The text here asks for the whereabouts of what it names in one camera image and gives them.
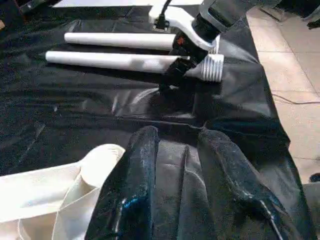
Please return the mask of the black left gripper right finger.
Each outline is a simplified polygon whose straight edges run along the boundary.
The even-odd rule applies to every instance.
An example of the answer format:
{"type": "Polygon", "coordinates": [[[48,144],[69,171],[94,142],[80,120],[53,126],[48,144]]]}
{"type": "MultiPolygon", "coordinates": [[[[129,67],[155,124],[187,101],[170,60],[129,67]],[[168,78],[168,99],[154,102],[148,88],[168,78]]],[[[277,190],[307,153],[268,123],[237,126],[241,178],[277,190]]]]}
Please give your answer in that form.
{"type": "Polygon", "coordinates": [[[227,135],[203,129],[197,152],[217,239],[300,239],[280,200],[227,135]]]}

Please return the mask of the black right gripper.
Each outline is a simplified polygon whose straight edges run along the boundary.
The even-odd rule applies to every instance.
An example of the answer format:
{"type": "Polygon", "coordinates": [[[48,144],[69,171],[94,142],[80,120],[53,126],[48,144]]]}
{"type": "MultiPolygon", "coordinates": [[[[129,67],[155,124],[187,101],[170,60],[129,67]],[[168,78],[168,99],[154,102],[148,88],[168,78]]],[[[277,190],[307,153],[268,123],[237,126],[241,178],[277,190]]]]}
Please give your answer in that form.
{"type": "Polygon", "coordinates": [[[169,90],[171,85],[179,86],[185,73],[195,68],[208,55],[208,51],[195,45],[184,32],[179,31],[173,40],[171,55],[179,57],[162,74],[164,81],[159,83],[161,93],[169,90]]]}

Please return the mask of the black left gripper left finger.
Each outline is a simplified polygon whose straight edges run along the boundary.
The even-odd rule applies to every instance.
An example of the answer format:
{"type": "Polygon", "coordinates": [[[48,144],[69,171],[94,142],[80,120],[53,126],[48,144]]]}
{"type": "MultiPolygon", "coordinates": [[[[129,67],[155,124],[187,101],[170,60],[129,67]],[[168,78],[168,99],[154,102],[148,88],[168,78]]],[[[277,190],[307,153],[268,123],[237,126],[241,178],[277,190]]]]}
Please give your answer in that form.
{"type": "Polygon", "coordinates": [[[154,229],[157,128],[136,131],[105,180],[86,231],[88,240],[151,240],[154,229]]]}

